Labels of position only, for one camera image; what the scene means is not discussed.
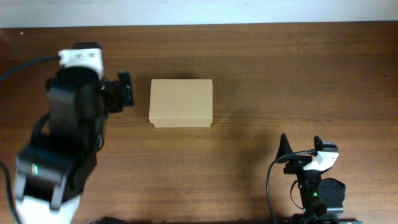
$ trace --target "cardboard box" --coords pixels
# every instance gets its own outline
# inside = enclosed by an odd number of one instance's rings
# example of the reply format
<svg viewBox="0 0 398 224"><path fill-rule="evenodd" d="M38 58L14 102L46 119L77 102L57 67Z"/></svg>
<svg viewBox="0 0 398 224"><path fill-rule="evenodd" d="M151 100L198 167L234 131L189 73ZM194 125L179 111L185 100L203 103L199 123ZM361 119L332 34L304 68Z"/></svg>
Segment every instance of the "cardboard box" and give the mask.
<svg viewBox="0 0 398 224"><path fill-rule="evenodd" d="M155 128L210 127L213 122L213 81L153 79L149 121Z"/></svg>

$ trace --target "wooden table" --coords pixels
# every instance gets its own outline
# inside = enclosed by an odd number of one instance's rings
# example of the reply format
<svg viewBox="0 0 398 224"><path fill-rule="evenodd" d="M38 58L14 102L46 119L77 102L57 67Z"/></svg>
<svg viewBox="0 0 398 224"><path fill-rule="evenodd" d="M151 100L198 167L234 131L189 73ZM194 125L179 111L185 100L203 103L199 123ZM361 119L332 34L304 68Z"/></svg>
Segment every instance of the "wooden table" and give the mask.
<svg viewBox="0 0 398 224"><path fill-rule="evenodd" d="M0 38L0 73L87 41L103 46L108 78L131 71L136 105L111 115L73 223L269 218L266 172L282 133L294 151L312 149L315 135L337 144L323 178L346 184L342 217L397 222L397 22L3 29ZM57 68L43 63L0 83L0 156L12 173ZM155 129L152 78L213 79L213 127ZM282 168L271 200L290 217L300 212L289 197L295 176ZM13 223L5 193L2 181L0 222Z"/></svg>

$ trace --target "box top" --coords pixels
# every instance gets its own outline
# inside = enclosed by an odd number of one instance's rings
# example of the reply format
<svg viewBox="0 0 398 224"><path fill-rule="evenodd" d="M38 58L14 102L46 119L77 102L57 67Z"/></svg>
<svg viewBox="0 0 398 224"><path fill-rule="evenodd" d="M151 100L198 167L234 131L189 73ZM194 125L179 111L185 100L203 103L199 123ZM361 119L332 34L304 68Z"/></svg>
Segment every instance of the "box top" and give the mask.
<svg viewBox="0 0 398 224"><path fill-rule="evenodd" d="M212 80L152 80L150 88L149 119L212 117Z"/></svg>

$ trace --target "green led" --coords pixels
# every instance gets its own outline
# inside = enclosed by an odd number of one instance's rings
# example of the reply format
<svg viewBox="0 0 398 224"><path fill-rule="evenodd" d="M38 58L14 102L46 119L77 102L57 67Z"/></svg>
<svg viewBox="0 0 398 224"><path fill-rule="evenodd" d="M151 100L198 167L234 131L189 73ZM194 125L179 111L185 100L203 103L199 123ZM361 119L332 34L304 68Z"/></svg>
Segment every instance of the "green led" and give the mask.
<svg viewBox="0 0 398 224"><path fill-rule="evenodd" d="M38 174L39 174L39 166L35 165L35 175L38 175Z"/></svg>

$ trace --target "white robot part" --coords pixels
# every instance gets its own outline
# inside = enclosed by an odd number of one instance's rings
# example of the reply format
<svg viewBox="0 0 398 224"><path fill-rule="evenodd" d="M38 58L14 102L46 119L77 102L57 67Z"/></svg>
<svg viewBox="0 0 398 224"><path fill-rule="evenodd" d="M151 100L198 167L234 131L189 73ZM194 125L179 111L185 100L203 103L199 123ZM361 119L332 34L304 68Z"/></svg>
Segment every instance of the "white robot part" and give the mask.
<svg viewBox="0 0 398 224"><path fill-rule="evenodd" d="M59 51L58 55L61 57L60 65L65 68L74 66L88 67L98 74L99 79L102 79L104 76L101 49L67 49Z"/></svg>
<svg viewBox="0 0 398 224"><path fill-rule="evenodd" d="M54 211L50 209L50 202L26 195L23 201L16 201L16 208L22 224L70 224L79 202L80 195Z"/></svg>
<svg viewBox="0 0 398 224"><path fill-rule="evenodd" d="M312 162L307 164L303 169L325 171L333 166L337 157L338 152L318 151L318 155L314 157Z"/></svg>

